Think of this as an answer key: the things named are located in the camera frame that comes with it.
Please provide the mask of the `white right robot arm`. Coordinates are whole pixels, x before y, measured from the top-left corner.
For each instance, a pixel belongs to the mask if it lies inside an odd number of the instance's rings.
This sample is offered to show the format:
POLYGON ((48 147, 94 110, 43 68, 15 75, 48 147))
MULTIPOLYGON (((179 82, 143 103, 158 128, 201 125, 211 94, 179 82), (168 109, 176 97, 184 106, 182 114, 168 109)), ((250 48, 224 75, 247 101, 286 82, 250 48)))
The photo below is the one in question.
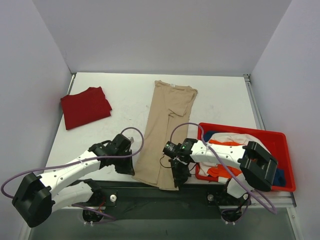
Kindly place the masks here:
POLYGON ((227 166, 229 170, 240 171, 229 176, 227 187, 222 190, 222 200, 233 204, 252 190, 272 190, 278 161, 262 145, 249 141, 246 145, 227 146, 214 143, 204 144, 202 140, 186 138, 183 143, 168 141, 163 154, 169 157, 174 186, 179 188, 191 176, 189 164, 212 164, 227 166))

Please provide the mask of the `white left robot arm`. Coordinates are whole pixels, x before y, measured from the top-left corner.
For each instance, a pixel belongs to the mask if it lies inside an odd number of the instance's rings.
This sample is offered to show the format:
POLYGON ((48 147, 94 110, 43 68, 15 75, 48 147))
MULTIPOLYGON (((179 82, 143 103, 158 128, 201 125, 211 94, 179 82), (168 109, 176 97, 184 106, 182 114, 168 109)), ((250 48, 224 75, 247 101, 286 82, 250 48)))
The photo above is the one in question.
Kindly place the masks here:
POLYGON ((117 134, 113 140, 92 145, 66 167, 22 179, 12 200, 13 206, 30 228, 42 224, 51 213, 73 204, 90 206, 115 204, 117 195, 107 193, 85 175, 113 165, 116 172, 134 175, 131 145, 133 138, 117 134))

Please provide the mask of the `beige t shirt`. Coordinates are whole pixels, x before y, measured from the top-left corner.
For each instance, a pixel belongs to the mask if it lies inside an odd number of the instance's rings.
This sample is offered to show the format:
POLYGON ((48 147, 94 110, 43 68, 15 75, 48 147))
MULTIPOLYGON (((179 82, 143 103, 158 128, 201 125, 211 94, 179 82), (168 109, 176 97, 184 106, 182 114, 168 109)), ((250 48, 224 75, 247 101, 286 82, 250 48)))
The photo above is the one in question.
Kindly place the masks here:
POLYGON ((144 133, 144 145, 134 165, 133 178, 161 190, 177 191, 169 158, 163 148, 172 131, 190 120, 198 91, 190 86, 154 82, 154 91, 144 133))

